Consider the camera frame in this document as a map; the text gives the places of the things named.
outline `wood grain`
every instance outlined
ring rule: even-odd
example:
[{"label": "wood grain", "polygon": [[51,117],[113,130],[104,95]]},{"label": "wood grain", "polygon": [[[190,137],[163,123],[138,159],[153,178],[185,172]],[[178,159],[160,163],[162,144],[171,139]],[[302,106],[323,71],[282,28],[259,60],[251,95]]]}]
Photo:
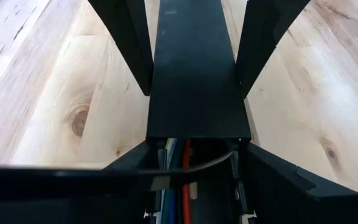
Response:
[{"label": "wood grain", "polygon": [[[237,55],[246,0],[222,5]],[[87,1],[0,1],[0,166],[102,168],[143,141],[148,100]],[[358,190],[358,0],[312,0],[245,104],[255,143]]]}]

